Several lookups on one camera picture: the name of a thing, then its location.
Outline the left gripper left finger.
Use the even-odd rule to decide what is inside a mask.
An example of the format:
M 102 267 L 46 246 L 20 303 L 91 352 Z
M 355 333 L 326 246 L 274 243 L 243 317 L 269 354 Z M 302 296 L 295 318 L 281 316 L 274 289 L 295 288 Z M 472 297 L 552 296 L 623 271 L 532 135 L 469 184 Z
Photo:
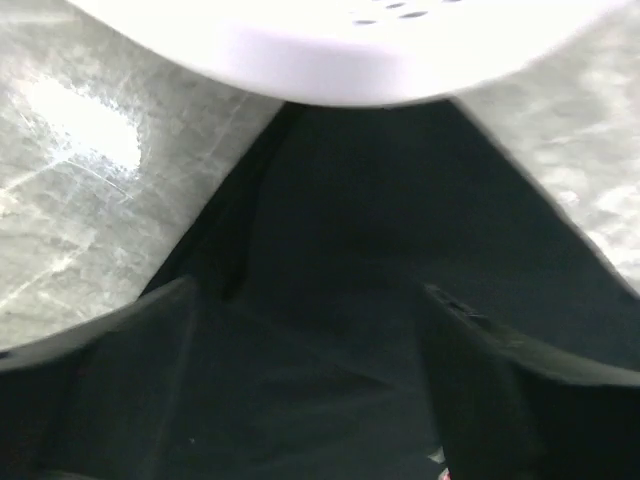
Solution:
M 184 378 L 196 286 L 1 352 L 4 479 L 152 479 Z

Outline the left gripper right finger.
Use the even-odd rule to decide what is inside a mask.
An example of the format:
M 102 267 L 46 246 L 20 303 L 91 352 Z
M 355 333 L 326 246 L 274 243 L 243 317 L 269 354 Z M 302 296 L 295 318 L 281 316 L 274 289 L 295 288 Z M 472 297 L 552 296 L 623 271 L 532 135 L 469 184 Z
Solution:
M 424 375 L 453 478 L 638 478 L 638 372 L 425 295 Z

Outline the black floral t shirt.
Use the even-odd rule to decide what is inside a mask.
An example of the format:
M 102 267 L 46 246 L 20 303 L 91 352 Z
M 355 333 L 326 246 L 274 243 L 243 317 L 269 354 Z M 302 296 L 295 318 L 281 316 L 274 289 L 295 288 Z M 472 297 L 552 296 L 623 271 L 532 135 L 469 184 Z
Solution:
M 638 296 L 451 103 L 286 108 L 253 156 L 168 265 L 197 323 L 152 479 L 437 478 L 427 286 L 639 374 Z

